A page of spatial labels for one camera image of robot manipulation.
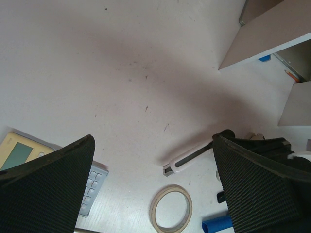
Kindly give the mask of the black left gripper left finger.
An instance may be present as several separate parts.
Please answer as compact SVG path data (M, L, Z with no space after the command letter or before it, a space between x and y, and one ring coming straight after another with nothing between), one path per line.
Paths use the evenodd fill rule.
M95 139L91 135L60 150L0 173L2 233L72 233L81 208Z

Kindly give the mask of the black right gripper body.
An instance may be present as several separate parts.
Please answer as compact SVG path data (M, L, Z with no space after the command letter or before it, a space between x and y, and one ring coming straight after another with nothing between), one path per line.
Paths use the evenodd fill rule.
M285 138L247 140L235 137L232 130L220 132L225 144L220 145L220 167L248 167L284 164L290 167L310 167L308 159L294 156L291 144Z

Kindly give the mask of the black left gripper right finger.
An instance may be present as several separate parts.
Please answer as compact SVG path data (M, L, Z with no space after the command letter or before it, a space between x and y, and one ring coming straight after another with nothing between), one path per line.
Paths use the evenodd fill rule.
M311 230L311 167L284 164L220 167L220 145L212 148L234 231L308 233Z

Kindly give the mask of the blue microfiber duster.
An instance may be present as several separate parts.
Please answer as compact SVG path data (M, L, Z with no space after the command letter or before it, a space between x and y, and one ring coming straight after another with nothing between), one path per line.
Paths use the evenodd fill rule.
M232 227L233 223L230 215L220 216L202 222L202 229L205 233L216 233Z

